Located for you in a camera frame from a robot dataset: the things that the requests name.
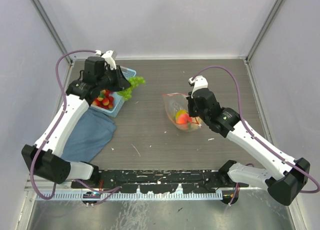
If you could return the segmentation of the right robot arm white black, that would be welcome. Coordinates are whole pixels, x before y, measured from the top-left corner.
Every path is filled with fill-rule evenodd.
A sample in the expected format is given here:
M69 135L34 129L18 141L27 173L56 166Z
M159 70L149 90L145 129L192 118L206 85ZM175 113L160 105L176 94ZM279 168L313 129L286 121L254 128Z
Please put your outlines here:
M302 172L309 173L311 166L306 159L294 159L277 149L242 122L237 111L221 107L209 89L189 92L186 99L190 116L199 117L211 131L239 145L263 166L250 168L228 160L219 170L223 186L230 187L235 182L256 186L285 206L302 192L308 181Z

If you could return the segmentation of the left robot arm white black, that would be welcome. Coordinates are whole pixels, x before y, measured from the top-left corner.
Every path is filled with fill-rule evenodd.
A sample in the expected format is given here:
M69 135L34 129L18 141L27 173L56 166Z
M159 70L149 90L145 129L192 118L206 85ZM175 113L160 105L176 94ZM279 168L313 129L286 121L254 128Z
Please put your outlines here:
M131 86L116 64L114 52L96 51L84 62L79 80L65 90L63 104L44 134L34 145L21 151L31 176L39 176L56 184L82 179L89 188L100 183L98 168L86 162L69 162L61 158L74 127L102 90L119 92Z

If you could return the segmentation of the orange peach fruit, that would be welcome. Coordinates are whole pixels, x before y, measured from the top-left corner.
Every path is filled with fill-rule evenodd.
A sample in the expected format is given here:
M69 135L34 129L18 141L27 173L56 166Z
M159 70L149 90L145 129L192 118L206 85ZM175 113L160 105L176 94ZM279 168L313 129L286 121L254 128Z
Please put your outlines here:
M192 118L189 116L189 114L181 114L179 118L175 118L175 122L178 125L188 125L189 123L192 123Z

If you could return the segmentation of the red strawberries pile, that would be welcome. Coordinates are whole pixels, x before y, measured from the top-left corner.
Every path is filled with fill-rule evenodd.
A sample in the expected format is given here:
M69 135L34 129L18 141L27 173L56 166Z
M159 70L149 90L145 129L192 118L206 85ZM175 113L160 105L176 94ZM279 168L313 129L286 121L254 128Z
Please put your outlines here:
M115 98L112 91L102 90L100 91L98 97L94 99L92 105L111 110L114 108L114 100Z

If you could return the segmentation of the clear zip bag orange zipper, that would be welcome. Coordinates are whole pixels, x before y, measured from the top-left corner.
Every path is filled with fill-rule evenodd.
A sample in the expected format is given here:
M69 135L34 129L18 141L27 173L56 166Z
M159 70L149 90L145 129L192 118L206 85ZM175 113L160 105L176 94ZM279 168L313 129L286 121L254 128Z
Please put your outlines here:
M189 116L187 94L169 93L162 94L162 97L166 114L177 129L192 132L202 127L199 117Z

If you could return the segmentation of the yellow star fruit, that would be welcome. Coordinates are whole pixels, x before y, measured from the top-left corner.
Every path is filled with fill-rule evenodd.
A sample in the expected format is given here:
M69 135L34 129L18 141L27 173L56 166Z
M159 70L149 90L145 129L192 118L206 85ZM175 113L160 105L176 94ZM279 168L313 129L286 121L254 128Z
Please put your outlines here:
M175 117L176 117L176 118L179 118L179 116L180 116L181 114L187 114L187 111L186 111L186 110L184 110L184 109L179 110L179 111L177 111L177 113L176 113Z

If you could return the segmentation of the green grape bunch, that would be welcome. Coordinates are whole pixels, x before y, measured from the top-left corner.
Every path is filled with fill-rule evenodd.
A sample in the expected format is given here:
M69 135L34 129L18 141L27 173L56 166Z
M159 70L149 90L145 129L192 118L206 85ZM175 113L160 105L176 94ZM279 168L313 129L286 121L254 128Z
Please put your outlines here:
M145 84L146 83L145 79L143 77L140 77L140 76L130 77L128 79L128 81L131 83L131 87L129 87L126 90L117 92L117 94L119 96L123 97L123 99L125 101L127 101L127 100L132 98L132 92L136 87L138 87L141 84Z

